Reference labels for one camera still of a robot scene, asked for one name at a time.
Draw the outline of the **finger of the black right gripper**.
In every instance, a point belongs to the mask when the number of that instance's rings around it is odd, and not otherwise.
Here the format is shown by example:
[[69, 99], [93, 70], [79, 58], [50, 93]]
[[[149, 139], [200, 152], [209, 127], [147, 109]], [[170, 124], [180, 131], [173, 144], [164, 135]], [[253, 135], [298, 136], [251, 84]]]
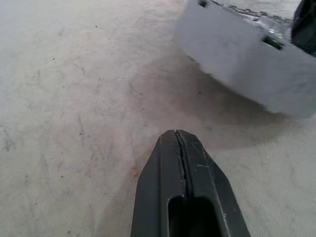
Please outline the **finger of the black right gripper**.
[[294, 12], [291, 42], [310, 55], [316, 54], [316, 0], [302, 0]]

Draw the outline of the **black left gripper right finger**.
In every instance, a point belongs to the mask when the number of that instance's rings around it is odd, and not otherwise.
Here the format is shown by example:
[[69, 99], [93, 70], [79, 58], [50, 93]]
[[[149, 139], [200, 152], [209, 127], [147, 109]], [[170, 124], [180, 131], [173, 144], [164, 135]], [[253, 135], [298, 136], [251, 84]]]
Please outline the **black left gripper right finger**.
[[210, 157], [201, 141], [183, 130], [176, 132], [185, 172], [188, 237], [250, 236], [228, 178]]

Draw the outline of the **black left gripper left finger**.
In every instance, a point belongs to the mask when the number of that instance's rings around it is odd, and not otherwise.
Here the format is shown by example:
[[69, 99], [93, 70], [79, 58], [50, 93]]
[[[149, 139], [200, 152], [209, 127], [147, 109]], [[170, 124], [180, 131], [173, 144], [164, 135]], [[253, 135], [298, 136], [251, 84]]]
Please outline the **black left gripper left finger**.
[[178, 237], [183, 223], [186, 179], [174, 130], [162, 134], [138, 182], [132, 237]]

